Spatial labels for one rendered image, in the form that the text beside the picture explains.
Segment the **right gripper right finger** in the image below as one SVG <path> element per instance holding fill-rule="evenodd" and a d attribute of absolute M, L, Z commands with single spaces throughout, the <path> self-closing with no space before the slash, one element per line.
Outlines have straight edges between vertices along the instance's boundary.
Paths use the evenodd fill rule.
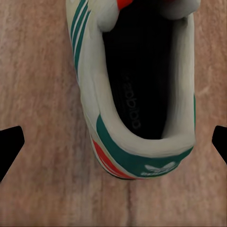
<path fill-rule="evenodd" d="M 222 126 L 216 126 L 212 143 L 224 159 L 227 164 L 227 128 Z"/>

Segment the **gym shoe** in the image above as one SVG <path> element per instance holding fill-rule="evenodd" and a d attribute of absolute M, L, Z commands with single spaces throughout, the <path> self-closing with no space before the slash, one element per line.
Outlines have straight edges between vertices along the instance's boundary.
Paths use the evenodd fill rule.
<path fill-rule="evenodd" d="M 201 0 L 66 0 L 93 152 L 121 180 L 160 178 L 196 144 L 194 17 Z"/>

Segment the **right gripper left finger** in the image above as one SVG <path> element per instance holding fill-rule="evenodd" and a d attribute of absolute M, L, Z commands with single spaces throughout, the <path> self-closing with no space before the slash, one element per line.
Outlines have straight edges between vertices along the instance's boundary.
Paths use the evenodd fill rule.
<path fill-rule="evenodd" d="M 0 183 L 25 143 L 21 126 L 0 131 Z"/>

